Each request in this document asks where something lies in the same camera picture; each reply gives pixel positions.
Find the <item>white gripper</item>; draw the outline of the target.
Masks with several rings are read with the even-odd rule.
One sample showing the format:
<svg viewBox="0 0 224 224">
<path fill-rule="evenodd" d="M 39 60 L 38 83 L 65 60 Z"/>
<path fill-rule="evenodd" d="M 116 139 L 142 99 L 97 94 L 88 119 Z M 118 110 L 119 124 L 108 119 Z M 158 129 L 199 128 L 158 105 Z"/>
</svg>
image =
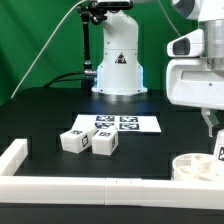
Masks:
<svg viewBox="0 0 224 224">
<path fill-rule="evenodd" d="M 215 136 L 219 124 L 216 110 L 224 110 L 224 42 L 206 40 L 202 29 L 179 37 L 167 45 L 172 60 L 166 70 L 167 97 L 172 104 L 199 107 Z"/>
</svg>

